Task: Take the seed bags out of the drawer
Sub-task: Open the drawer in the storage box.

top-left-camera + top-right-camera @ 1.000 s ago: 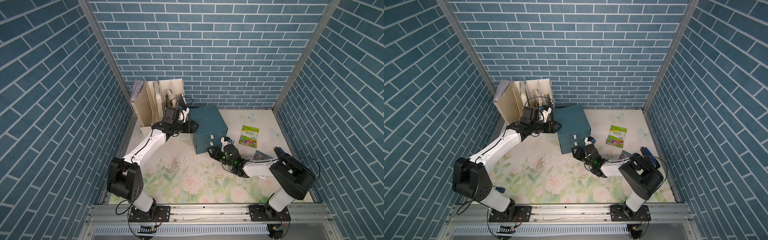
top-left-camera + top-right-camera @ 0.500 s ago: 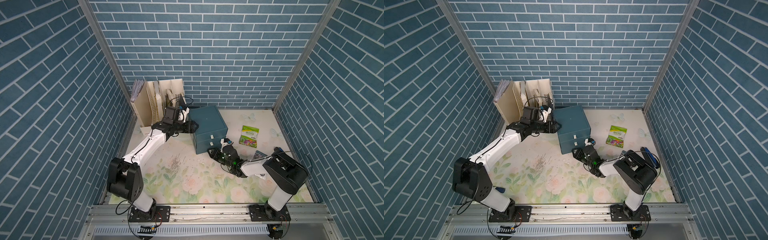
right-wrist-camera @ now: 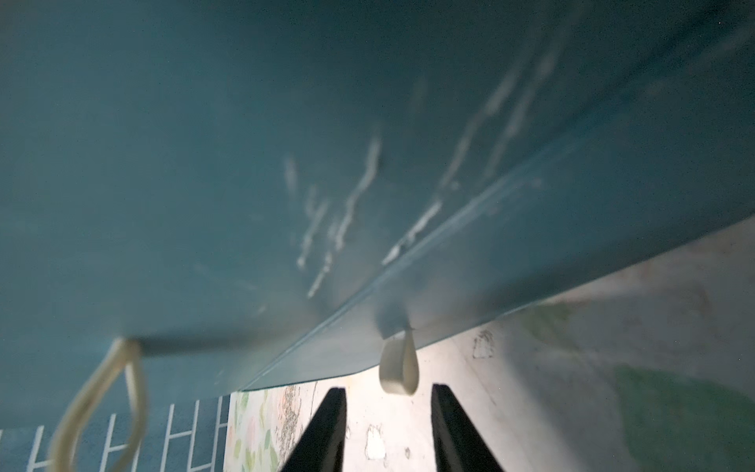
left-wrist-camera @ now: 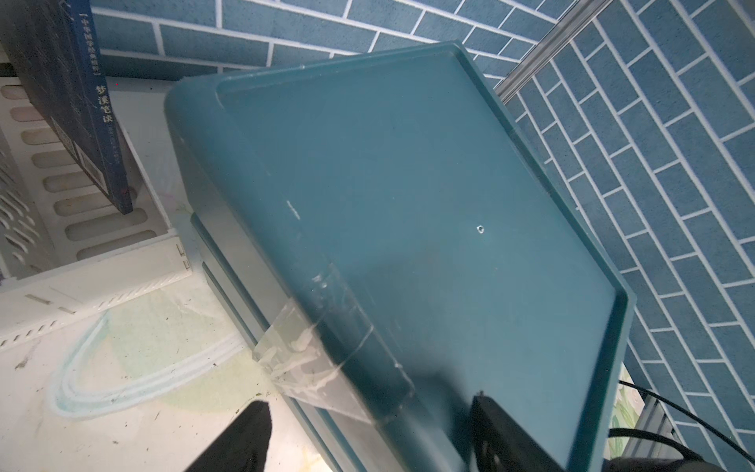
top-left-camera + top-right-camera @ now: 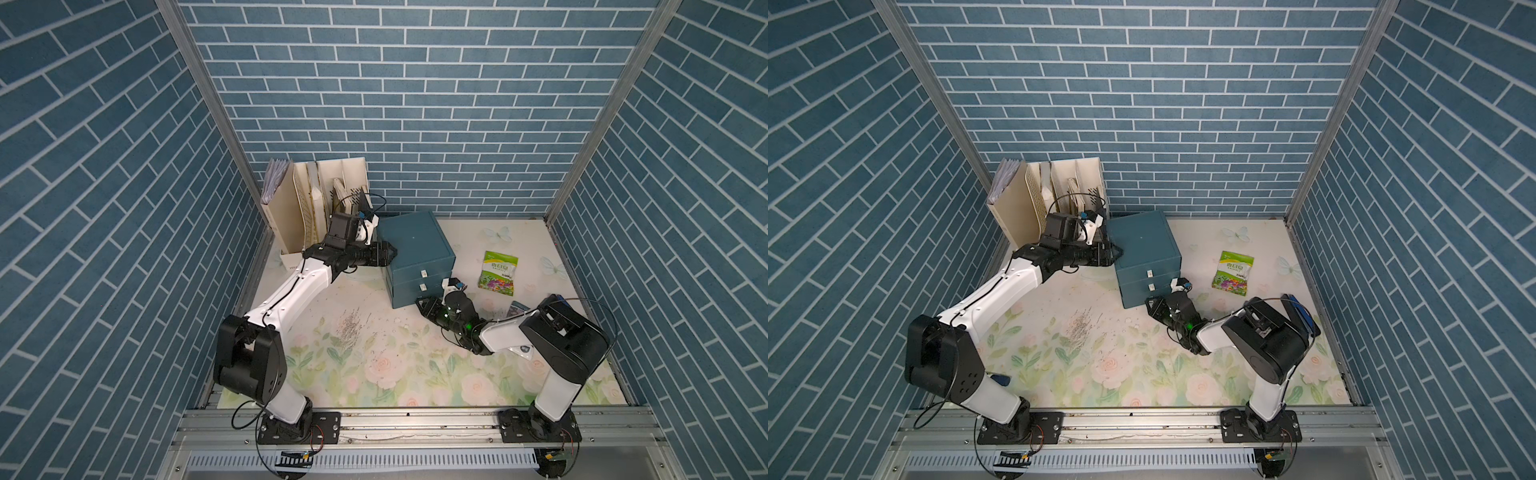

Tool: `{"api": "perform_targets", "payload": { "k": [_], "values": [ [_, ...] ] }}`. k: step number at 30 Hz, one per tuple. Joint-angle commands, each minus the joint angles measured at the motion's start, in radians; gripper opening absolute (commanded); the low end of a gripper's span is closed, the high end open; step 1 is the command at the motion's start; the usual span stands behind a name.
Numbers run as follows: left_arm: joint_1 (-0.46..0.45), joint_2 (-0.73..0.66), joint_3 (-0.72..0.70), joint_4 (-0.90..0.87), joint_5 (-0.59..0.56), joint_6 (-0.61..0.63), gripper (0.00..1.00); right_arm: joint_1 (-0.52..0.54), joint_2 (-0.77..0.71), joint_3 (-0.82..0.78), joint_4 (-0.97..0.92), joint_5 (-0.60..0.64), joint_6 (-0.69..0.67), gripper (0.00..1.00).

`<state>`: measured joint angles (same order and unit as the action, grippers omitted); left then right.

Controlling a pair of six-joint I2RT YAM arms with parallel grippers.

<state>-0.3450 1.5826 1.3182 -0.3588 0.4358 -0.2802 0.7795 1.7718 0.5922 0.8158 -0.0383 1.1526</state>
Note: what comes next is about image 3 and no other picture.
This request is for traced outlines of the teal bottom drawer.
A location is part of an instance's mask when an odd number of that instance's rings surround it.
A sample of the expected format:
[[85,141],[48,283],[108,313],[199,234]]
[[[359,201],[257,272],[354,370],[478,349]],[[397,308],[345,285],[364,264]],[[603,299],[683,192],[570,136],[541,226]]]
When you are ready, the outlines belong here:
[[248,389],[354,374],[749,218],[754,41],[669,48],[350,296]]

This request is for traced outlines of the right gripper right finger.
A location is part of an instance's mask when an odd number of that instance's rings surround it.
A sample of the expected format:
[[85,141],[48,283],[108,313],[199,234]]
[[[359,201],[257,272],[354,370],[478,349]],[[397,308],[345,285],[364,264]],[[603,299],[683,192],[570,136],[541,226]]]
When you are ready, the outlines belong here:
[[433,384],[431,410],[436,470],[503,472],[448,385]]

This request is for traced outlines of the teal drawer cabinet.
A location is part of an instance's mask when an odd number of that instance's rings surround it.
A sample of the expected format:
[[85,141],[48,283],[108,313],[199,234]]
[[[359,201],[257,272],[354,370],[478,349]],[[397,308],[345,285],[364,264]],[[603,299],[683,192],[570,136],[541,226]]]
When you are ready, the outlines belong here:
[[227,395],[601,92],[750,1],[5,1],[1,424],[117,338]]

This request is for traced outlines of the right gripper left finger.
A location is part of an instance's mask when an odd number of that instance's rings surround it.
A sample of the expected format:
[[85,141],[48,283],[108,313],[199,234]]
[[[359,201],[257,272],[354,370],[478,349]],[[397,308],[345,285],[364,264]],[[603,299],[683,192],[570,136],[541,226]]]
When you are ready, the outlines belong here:
[[346,427],[346,390],[333,387],[322,400],[281,471],[341,472]]

